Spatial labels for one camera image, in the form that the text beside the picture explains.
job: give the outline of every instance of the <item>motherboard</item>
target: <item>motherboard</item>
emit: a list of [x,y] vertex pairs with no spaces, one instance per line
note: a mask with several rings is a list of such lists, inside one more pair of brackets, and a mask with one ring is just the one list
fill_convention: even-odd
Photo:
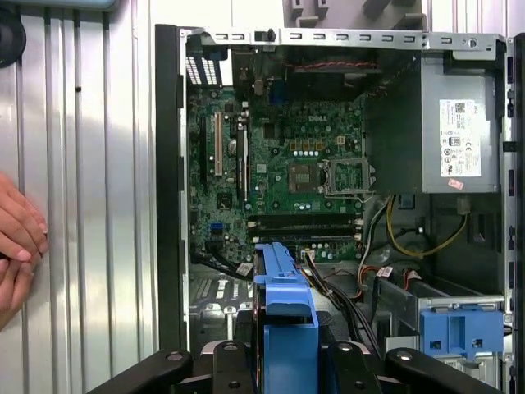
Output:
[[192,248],[249,262],[253,244],[279,241],[316,263],[360,257],[364,155],[362,104],[274,104],[233,89],[189,95]]

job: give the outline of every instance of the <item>finger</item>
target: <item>finger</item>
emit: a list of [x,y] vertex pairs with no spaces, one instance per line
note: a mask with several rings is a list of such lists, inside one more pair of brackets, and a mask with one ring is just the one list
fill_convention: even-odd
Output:
[[11,310],[15,279],[19,268],[20,262],[12,260],[0,284],[0,313],[6,313]]
[[0,283],[3,282],[3,278],[6,276],[7,269],[9,268],[9,262],[7,260],[0,260]]
[[0,231],[22,248],[36,253],[39,249],[31,238],[29,232],[9,212],[0,207]]
[[30,234],[33,242],[39,247],[40,253],[48,251],[48,240],[28,210],[22,208],[14,199],[9,198],[7,195],[0,199],[0,206],[13,216]]
[[42,261],[42,256],[40,253],[33,254],[33,257],[31,257],[31,260],[29,261],[31,263],[31,267],[33,268],[33,271],[36,269],[36,267],[40,264]]
[[31,253],[22,248],[17,243],[11,241],[9,238],[0,232],[0,252],[5,254],[10,259],[17,259],[20,261],[29,261],[31,259]]
[[30,263],[22,263],[16,276],[15,288],[11,302],[11,310],[18,311],[30,295],[31,283],[34,278],[33,267]]
[[47,234],[48,224],[46,223],[46,219],[42,216],[38,209],[35,208],[34,205],[32,205],[32,203],[20,191],[18,191],[17,188],[13,187],[7,193],[22,208],[25,208],[30,213],[33,219],[38,223],[40,230],[42,230],[44,234]]

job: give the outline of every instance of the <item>black plastic frame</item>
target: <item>black plastic frame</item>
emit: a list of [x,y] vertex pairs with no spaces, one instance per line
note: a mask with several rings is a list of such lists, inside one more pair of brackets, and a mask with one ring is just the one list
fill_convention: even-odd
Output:
[[155,25],[158,331],[161,349],[185,348],[180,252],[180,29]]
[[514,355],[514,378],[517,378],[517,385],[514,392],[525,392],[525,239],[523,238],[525,226],[525,200],[523,199],[523,186],[525,186],[525,138],[523,114],[525,114],[525,90],[523,90],[523,79],[525,78],[525,34],[520,34],[514,39],[514,86],[516,104],[514,106],[514,122],[518,135],[517,155],[518,155],[518,175],[517,196],[518,196],[518,225],[516,239],[518,253],[515,268],[515,301],[514,301],[514,340],[517,342],[516,354]]

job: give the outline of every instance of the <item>black rubber grommet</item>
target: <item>black rubber grommet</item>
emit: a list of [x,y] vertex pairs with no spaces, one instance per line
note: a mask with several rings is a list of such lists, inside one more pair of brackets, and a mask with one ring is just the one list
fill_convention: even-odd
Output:
[[25,29],[18,17],[0,8],[0,68],[16,62],[25,50]]

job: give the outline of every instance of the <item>yellow wire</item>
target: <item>yellow wire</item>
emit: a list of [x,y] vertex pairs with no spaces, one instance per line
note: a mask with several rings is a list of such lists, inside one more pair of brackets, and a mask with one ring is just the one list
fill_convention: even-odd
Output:
[[454,240],[458,237],[458,235],[463,231],[463,229],[467,226],[467,221],[464,220],[463,224],[459,228],[459,230],[453,234],[449,239],[445,240],[442,244],[436,246],[434,249],[427,250],[425,252],[415,252],[413,250],[407,250],[403,246],[397,243],[394,236],[394,230],[392,229],[392,212],[394,211],[394,196],[390,197],[388,200],[388,205],[386,207],[386,228],[389,234],[390,239],[392,240],[392,243],[394,244],[395,248],[407,256],[411,257],[417,257],[417,258],[423,258],[427,257],[431,254],[434,254],[438,252],[439,250],[444,249],[448,245],[450,245]]

